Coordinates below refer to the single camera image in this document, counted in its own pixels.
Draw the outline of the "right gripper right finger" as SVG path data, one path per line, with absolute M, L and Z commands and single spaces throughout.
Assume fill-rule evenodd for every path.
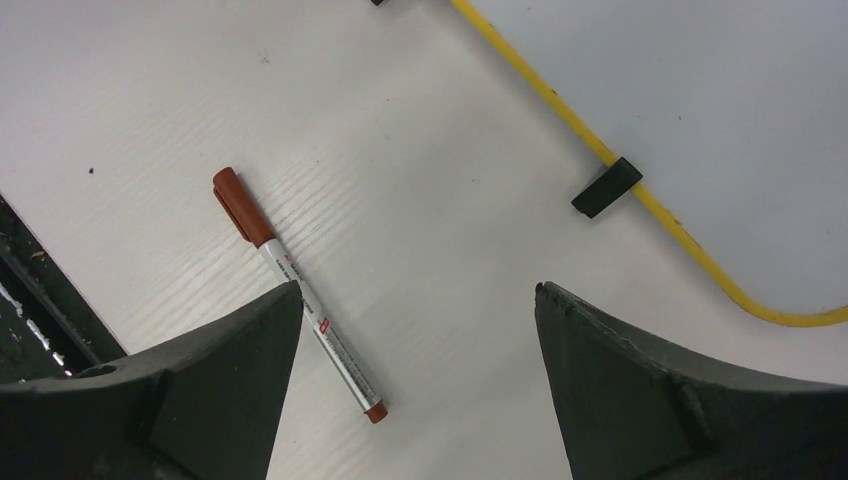
M 847 389 L 720 361 L 552 282 L 535 322 L 575 479 L 843 479 Z

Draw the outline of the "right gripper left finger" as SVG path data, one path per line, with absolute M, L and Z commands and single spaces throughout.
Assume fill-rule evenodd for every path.
M 159 345 L 1 388 L 5 479 L 263 479 L 303 317 L 288 282 Z

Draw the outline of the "yellow framed whiteboard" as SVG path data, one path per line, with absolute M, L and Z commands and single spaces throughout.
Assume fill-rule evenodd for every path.
M 847 318 L 843 1 L 459 1 L 737 305 Z

